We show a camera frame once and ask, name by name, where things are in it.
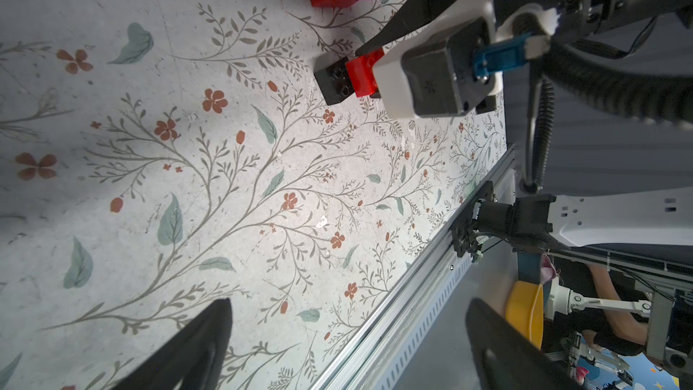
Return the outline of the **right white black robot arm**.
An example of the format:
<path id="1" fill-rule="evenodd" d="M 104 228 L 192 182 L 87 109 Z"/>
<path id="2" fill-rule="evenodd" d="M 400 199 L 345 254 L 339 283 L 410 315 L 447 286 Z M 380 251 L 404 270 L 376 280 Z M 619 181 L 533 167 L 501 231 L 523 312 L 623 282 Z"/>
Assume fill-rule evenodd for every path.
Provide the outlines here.
<path id="1" fill-rule="evenodd" d="M 373 68 L 375 93 L 394 117 L 461 117 L 490 104 L 503 73 L 528 72 L 523 195 L 495 203 L 484 186 L 452 224 L 459 256 L 478 254 L 481 236 L 523 250 L 691 244 L 691 189 L 586 199 L 541 191 L 555 90 L 610 117 L 691 127 L 691 76 L 619 70 L 614 62 L 626 51 L 596 41 L 644 22 L 630 48 L 637 52 L 664 14 L 690 25 L 692 0 L 406 0 L 358 49 L 361 57 L 385 50 Z"/>

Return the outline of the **yellow round object outside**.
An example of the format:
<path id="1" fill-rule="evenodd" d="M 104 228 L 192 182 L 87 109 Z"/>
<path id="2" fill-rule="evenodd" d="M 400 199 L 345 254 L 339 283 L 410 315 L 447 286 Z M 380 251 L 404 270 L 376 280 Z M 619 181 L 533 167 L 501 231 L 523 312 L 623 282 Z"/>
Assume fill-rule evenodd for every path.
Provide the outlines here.
<path id="1" fill-rule="evenodd" d="M 543 286 L 516 281 L 505 306 L 505 319 L 535 348 L 541 348 L 544 332 Z"/>

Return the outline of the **black lego brick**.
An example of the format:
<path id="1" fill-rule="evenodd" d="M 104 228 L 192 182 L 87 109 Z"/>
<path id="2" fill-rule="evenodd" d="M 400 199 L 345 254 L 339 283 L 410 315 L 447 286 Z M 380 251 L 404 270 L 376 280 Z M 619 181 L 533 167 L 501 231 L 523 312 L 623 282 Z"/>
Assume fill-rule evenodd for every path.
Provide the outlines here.
<path id="1" fill-rule="evenodd" d="M 340 104 L 355 93 L 348 75 L 347 63 L 348 58 L 344 57 L 314 72 L 319 90 L 328 106 Z"/>

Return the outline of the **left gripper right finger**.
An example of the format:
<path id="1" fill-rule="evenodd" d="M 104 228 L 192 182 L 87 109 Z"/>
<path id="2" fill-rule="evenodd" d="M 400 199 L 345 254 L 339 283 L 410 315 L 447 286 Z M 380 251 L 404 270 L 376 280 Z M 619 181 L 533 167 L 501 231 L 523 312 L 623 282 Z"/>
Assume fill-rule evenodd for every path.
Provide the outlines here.
<path id="1" fill-rule="evenodd" d="M 483 389 L 579 388 L 483 300 L 469 303 L 465 324 Z"/>

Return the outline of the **person forearm outside cell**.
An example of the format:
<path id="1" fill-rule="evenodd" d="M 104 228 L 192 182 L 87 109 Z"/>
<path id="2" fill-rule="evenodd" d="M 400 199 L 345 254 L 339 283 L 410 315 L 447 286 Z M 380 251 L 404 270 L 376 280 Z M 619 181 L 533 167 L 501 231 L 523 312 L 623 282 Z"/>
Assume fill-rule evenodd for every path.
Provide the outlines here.
<path id="1" fill-rule="evenodd" d="M 597 296 L 602 300 L 620 301 L 612 279 L 606 267 L 599 265 L 588 266 L 594 281 Z M 648 326 L 637 321 L 633 314 L 624 311 L 605 311 L 614 334 L 620 339 L 645 346 L 648 337 Z"/>

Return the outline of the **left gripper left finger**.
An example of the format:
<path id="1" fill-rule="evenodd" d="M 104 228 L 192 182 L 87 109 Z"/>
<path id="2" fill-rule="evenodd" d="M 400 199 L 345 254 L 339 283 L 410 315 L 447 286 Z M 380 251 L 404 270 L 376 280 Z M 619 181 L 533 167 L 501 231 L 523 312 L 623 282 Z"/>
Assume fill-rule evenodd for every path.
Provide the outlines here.
<path id="1" fill-rule="evenodd" d="M 215 389 L 233 326 L 229 299 L 212 302 L 117 389 Z"/>

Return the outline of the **red lego brick rounded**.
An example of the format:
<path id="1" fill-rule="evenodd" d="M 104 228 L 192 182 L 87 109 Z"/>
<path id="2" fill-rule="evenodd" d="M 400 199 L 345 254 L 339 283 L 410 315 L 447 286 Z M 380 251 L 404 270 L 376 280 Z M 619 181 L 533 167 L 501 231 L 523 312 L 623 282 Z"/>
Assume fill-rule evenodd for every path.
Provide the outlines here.
<path id="1" fill-rule="evenodd" d="M 348 77 L 357 97 L 370 97 L 377 93 L 378 85 L 373 73 L 373 66 L 382 57 L 384 57 L 384 50 L 378 49 L 346 63 Z"/>

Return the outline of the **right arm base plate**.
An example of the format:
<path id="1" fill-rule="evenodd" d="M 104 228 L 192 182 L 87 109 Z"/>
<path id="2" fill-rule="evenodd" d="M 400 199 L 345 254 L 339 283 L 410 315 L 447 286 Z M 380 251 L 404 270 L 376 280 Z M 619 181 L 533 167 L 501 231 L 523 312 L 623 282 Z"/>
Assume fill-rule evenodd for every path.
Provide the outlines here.
<path id="1" fill-rule="evenodd" d="M 486 181 L 465 201 L 461 211 L 453 218 L 450 228 L 451 244 L 459 258 L 469 257 L 475 264 L 483 256 L 478 241 L 478 211 L 483 202 L 494 201 L 494 183 Z"/>

